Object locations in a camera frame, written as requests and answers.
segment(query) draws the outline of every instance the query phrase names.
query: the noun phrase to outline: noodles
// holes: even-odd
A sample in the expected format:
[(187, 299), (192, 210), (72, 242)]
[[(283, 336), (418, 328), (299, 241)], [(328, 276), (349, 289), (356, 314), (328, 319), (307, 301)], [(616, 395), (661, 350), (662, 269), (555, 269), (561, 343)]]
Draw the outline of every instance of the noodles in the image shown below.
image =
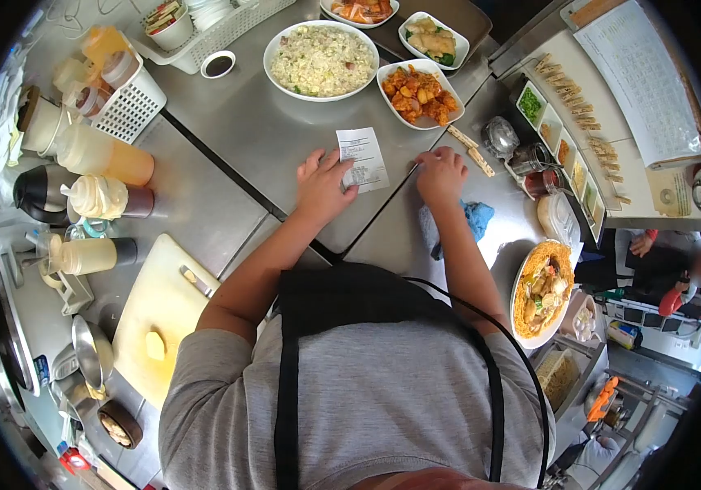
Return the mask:
[[(530, 253), (525, 267), (522, 269), (522, 276), (518, 278), (517, 292), (513, 300), (513, 322), (517, 334), (523, 339), (530, 339), (538, 336), (544, 330), (548, 329), (562, 314), (563, 310), (568, 305), (568, 295), (574, 286), (574, 273), (571, 268), (571, 260), (569, 254), (571, 249), (554, 240), (542, 241)], [(568, 283), (564, 292), (564, 300), (547, 315), (546, 320), (536, 328), (532, 327), (532, 322), (525, 320), (525, 304), (528, 302), (530, 285), (529, 278), (534, 274), (538, 274), (549, 262), (549, 260), (557, 261), (560, 268), (560, 275)]]

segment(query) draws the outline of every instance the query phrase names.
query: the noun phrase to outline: red sleeve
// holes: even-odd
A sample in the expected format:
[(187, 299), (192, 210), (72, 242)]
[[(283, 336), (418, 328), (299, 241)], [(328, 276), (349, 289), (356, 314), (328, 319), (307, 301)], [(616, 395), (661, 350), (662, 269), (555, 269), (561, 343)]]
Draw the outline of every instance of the red sleeve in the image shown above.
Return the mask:
[(672, 288), (667, 294), (663, 295), (661, 304), (658, 305), (658, 314), (662, 317), (668, 317), (681, 306), (683, 306), (683, 302), (680, 299), (680, 292)]

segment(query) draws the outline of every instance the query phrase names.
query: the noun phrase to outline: plastic basket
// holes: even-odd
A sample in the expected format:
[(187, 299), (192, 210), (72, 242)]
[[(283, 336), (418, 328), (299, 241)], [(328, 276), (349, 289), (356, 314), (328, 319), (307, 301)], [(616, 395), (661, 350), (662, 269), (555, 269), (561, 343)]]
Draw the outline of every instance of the plastic basket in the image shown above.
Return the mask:
[(206, 31), (194, 29), (193, 35), (184, 44), (170, 51), (163, 51), (144, 33), (145, 16), (140, 23), (130, 26), (126, 34), (144, 58), (155, 64), (170, 64), (185, 73), (195, 74), (208, 55), (227, 48), (239, 36), (293, 3), (296, 0), (251, 0), (234, 9)]
[(92, 121), (92, 127), (130, 143), (165, 107), (165, 93), (143, 67), (136, 54), (138, 70), (119, 87)]
[[(565, 379), (561, 379), (560, 374), (563, 374)], [(557, 412), (573, 384), (580, 378), (580, 368), (570, 350), (552, 350), (536, 368), (536, 376), (552, 410)]]

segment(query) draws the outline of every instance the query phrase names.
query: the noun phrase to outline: soy sauce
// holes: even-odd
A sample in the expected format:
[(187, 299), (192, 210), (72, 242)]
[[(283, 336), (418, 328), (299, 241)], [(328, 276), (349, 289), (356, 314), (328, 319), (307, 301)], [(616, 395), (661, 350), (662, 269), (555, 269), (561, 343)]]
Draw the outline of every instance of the soy sauce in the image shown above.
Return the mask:
[(206, 65), (206, 76), (218, 77), (228, 71), (233, 64), (233, 60), (228, 56), (219, 56)]

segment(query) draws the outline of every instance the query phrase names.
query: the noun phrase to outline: apron strap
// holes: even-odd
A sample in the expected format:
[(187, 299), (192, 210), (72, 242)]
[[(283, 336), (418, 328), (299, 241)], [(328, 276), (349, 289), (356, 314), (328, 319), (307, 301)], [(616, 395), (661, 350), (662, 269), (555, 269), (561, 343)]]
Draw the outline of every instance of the apron strap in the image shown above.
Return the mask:
[(484, 359), (493, 422), (489, 481), (500, 481), (505, 423), (500, 369), (478, 330), (454, 309), (396, 274), (367, 264), (343, 263), (320, 271), (283, 271), (279, 289), (282, 355), (274, 440), (279, 490), (299, 487), (299, 338), (341, 325), (408, 320), (461, 326)]

